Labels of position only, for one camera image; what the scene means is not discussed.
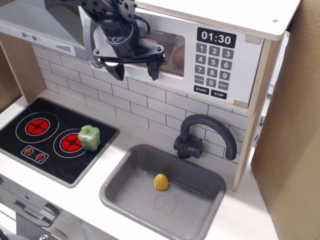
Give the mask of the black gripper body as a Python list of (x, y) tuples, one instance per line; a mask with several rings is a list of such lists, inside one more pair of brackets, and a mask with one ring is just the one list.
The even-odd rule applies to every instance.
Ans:
[(165, 48), (141, 36), (136, 23), (101, 23), (92, 31), (92, 65), (146, 64), (160, 66), (166, 61)]

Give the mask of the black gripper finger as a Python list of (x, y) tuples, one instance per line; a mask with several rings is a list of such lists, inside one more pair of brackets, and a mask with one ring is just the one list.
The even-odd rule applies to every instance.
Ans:
[(160, 65), (157, 60), (152, 60), (147, 63), (147, 72), (153, 81), (159, 78)]
[(119, 81), (124, 79), (125, 67), (123, 64), (104, 62), (103, 66), (115, 79)]

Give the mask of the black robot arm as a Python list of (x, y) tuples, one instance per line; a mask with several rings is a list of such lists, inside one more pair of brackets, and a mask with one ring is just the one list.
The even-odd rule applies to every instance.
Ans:
[(124, 79), (126, 64), (146, 64), (152, 80), (159, 77), (159, 69), (166, 61), (165, 48), (148, 41), (151, 27), (140, 33), (133, 0), (65, 0), (87, 15), (82, 22), (83, 41), (87, 57), (95, 68), (105, 68), (119, 81)]

